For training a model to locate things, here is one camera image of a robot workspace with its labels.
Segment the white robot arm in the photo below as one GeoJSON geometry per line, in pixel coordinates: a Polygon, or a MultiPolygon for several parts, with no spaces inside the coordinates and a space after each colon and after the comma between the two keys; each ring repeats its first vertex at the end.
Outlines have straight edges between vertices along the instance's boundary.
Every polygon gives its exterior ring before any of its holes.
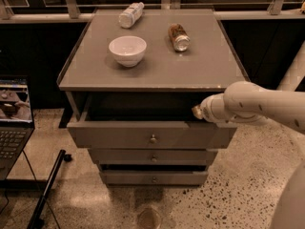
{"type": "MultiPolygon", "coordinates": [[[[205,98],[192,107],[193,115],[216,125],[265,123],[271,119],[305,134],[305,93],[296,88],[305,77],[305,43],[276,90],[238,81],[224,93],[205,98]]],[[[270,229],[305,229],[305,161],[291,177],[276,205],[270,229]]]]}

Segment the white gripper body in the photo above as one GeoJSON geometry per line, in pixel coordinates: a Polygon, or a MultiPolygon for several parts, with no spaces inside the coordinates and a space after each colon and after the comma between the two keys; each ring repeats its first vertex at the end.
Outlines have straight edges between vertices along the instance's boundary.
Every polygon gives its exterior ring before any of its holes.
{"type": "Polygon", "coordinates": [[[233,114],[227,110],[224,94],[214,94],[205,98],[200,104],[200,110],[205,120],[212,123],[228,122],[233,114]]]}

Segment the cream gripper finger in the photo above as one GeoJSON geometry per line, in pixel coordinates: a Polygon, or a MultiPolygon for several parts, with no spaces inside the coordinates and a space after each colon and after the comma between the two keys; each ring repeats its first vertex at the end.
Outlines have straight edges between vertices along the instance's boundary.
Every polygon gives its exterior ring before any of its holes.
{"type": "Polygon", "coordinates": [[[192,112],[193,115],[197,118],[197,119],[202,119],[203,118],[203,114],[202,114],[202,110],[200,109],[199,105],[195,105],[192,107],[192,112]]]}

